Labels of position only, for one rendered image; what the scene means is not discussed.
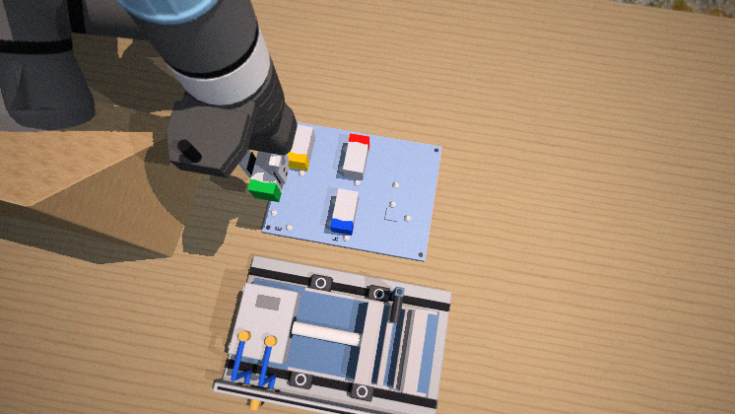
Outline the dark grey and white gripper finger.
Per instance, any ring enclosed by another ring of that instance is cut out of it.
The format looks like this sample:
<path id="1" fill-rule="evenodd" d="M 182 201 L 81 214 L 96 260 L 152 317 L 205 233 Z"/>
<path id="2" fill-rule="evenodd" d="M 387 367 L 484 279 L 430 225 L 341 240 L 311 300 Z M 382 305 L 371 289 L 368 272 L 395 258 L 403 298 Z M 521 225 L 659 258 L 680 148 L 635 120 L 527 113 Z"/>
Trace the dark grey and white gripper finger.
<path id="1" fill-rule="evenodd" d="M 249 150 L 247 150 L 247 154 L 243 157 L 243 159 L 239 163 L 240 167 L 250 178 L 253 172 L 255 161 L 256 161 L 256 158 L 254 154 L 250 152 Z"/>
<path id="2" fill-rule="evenodd" d="M 286 184 L 289 166 L 283 155 L 271 154 L 269 166 L 280 183 Z"/>

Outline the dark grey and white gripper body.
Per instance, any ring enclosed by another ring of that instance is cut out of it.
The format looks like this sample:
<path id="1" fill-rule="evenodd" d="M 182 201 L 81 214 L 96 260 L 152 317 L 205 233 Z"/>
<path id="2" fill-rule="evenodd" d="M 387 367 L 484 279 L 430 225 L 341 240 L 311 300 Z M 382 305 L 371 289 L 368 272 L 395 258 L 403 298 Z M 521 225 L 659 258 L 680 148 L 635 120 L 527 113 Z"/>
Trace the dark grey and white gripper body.
<path id="1" fill-rule="evenodd" d="M 298 124 L 258 28 L 250 57 L 226 75 L 192 78 L 167 64 L 186 90 L 166 130 L 169 161 L 180 170 L 228 178 L 247 150 L 291 152 Z"/>

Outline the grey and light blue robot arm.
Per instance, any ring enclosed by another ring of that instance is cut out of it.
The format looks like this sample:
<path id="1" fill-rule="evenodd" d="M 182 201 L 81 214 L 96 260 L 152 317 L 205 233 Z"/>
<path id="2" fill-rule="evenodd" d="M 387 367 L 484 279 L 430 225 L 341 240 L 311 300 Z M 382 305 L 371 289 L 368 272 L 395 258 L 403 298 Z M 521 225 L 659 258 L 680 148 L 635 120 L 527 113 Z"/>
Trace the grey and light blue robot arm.
<path id="1" fill-rule="evenodd" d="M 71 33 L 148 40 L 173 70 L 201 79 L 232 72 L 258 41 L 250 0 L 115 1 L 0 0 L 0 131 L 64 129 L 95 116 Z"/>

